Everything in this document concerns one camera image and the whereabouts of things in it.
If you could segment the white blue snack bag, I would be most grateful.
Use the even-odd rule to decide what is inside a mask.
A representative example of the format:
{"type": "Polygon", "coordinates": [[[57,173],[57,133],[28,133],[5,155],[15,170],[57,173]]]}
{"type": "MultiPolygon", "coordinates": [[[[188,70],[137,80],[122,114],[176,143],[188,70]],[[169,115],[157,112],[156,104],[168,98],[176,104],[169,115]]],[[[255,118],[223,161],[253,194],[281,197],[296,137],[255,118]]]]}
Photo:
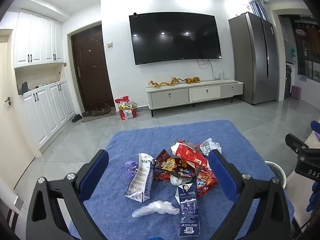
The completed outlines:
{"type": "Polygon", "coordinates": [[[125,197],[143,203],[150,198],[155,159],[146,153],[138,155],[138,168],[133,176],[125,197]]]}

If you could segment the red orange chips bag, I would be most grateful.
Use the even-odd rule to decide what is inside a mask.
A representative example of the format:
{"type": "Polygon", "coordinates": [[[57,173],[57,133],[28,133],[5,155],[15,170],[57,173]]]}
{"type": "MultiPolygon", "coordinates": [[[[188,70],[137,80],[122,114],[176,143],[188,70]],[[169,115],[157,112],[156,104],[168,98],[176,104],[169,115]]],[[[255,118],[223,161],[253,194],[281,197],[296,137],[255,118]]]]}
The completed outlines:
{"type": "Polygon", "coordinates": [[[217,178],[208,166],[197,165],[195,169],[197,197],[205,196],[217,184],[217,178]]]}

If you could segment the blue white milk carton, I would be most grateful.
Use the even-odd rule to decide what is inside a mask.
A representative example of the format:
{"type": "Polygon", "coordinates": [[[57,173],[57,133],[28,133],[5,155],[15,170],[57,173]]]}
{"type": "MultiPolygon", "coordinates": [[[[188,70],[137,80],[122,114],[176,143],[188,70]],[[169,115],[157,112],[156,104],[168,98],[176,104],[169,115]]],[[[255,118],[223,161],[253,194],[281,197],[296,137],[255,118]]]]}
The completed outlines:
{"type": "Polygon", "coordinates": [[[181,220],[179,237],[196,237],[200,235],[200,218],[197,204],[196,184],[179,185],[175,198],[180,205],[181,220]]]}

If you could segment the white silver crumpled wrapper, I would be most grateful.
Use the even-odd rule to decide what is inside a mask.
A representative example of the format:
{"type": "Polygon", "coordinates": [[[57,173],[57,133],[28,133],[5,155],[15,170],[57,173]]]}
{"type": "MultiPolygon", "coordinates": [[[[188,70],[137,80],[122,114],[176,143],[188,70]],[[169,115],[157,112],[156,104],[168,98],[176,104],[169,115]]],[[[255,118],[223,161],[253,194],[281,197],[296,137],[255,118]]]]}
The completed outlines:
{"type": "Polygon", "coordinates": [[[218,142],[213,142],[212,138],[208,138],[200,145],[200,150],[203,155],[208,156],[210,151],[218,150],[219,153],[222,153],[222,148],[218,142]]]}

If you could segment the purple crumpled wrapper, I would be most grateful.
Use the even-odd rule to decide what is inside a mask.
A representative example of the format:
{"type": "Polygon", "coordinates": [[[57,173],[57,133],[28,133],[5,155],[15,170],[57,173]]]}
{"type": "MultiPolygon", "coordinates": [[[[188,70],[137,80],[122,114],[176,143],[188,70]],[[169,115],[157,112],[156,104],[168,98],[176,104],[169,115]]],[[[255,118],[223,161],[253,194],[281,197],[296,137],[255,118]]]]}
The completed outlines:
{"type": "Polygon", "coordinates": [[[126,168],[126,174],[133,178],[138,171],[138,163],[136,161],[126,161],[124,164],[126,168]]]}

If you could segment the black slipper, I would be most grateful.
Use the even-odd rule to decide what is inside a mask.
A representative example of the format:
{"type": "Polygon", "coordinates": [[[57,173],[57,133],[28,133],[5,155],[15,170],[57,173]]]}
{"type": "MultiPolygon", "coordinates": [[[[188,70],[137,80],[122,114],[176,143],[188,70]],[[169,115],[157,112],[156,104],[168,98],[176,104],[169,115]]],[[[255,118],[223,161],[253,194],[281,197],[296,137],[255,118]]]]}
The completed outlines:
{"type": "Polygon", "coordinates": [[[75,123],[75,122],[77,122],[77,121],[79,121],[81,119],[82,119],[82,116],[80,114],[76,114],[74,116],[74,118],[72,119],[72,123],[75,123]]]}

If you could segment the clear crumpled plastic bag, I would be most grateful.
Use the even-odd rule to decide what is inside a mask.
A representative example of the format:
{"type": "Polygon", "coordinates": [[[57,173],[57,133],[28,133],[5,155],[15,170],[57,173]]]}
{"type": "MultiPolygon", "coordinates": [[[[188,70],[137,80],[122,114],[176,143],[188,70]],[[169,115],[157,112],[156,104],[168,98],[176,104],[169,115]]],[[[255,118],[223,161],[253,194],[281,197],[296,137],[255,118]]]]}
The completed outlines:
{"type": "Polygon", "coordinates": [[[158,200],[155,202],[151,202],[150,204],[139,209],[136,209],[135,211],[133,211],[132,217],[142,217],[153,213],[159,213],[161,215],[178,215],[180,213],[180,209],[174,207],[171,202],[158,200]]]}

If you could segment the red white snack bag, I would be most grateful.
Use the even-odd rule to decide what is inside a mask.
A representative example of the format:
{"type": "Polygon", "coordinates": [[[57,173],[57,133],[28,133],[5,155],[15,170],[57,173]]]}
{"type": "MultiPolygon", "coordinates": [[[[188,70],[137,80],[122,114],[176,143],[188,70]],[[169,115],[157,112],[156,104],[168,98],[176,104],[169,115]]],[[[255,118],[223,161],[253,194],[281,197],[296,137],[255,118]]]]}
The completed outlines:
{"type": "Polygon", "coordinates": [[[208,160],[196,147],[186,140],[176,140],[170,146],[171,153],[201,167],[210,167],[208,160]]]}

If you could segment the dark red snack bag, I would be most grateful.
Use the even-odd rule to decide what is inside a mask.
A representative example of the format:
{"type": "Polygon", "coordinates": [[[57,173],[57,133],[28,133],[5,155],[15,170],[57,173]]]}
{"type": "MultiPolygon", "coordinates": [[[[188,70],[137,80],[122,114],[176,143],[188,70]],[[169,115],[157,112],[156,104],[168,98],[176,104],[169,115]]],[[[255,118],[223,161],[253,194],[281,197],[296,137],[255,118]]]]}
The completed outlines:
{"type": "Polygon", "coordinates": [[[166,150],[162,150],[156,158],[155,169],[171,174],[177,178],[196,177],[195,168],[186,160],[170,155],[166,150]]]}

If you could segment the brown door mat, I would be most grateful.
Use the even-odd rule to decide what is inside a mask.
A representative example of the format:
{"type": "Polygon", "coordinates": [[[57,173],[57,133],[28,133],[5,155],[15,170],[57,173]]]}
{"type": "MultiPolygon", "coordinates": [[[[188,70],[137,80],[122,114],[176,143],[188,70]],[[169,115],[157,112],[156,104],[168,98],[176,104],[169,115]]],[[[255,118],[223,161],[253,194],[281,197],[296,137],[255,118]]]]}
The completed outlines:
{"type": "Polygon", "coordinates": [[[115,114],[116,114],[115,107],[106,107],[106,108],[97,109],[95,111],[88,111],[82,114],[82,117],[83,117],[82,122],[89,122],[89,121],[113,116],[115,114]]]}

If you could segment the grey double door refrigerator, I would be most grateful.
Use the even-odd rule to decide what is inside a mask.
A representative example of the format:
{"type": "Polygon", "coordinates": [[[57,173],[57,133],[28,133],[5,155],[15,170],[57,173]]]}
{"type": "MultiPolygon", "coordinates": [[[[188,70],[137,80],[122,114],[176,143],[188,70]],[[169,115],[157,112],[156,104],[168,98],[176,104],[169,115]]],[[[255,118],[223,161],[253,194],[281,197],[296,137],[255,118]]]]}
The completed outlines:
{"type": "Polygon", "coordinates": [[[250,12],[228,23],[235,79],[244,84],[242,100],[252,105],[277,100],[279,62],[273,25],[250,12]]]}

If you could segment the golden tiger ornament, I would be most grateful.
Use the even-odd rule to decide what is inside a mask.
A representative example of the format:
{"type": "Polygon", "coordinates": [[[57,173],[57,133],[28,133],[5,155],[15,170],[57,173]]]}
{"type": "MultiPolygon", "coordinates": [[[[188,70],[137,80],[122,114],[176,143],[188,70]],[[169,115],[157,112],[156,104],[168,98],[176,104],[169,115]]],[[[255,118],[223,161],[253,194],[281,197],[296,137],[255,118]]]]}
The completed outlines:
{"type": "Polygon", "coordinates": [[[200,78],[199,77],[188,77],[185,79],[185,82],[188,84],[192,84],[192,83],[200,83],[200,78]]]}

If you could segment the golden dragon ornament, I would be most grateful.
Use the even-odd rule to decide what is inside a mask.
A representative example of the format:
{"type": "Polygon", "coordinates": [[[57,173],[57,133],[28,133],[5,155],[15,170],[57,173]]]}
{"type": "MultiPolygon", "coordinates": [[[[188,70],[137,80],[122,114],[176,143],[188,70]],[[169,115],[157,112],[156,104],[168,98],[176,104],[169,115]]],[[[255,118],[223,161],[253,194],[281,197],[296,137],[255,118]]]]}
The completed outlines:
{"type": "Polygon", "coordinates": [[[160,83],[157,83],[153,80],[150,80],[148,82],[148,85],[152,85],[155,88],[161,88],[162,86],[174,86],[176,83],[180,83],[180,79],[176,77],[172,77],[170,82],[162,81],[160,83]]]}

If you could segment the white grey TV cabinet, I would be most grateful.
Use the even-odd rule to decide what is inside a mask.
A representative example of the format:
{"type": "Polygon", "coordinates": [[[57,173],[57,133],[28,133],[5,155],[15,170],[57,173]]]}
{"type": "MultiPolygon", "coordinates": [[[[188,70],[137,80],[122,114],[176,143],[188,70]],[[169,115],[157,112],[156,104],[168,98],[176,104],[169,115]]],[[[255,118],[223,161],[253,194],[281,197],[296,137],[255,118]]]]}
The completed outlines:
{"type": "Polygon", "coordinates": [[[146,88],[149,110],[152,112],[158,109],[233,98],[242,95],[243,91],[244,84],[242,82],[229,79],[146,88]]]}

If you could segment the white upper wall cabinets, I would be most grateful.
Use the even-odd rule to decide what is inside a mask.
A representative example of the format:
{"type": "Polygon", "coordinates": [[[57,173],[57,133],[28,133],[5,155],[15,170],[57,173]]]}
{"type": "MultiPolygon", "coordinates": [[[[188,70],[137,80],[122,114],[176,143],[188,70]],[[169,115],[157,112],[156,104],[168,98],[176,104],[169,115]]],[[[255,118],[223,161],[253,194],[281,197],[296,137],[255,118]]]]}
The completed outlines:
{"type": "Polygon", "coordinates": [[[20,10],[14,42],[14,67],[63,62],[62,23],[20,10]]]}

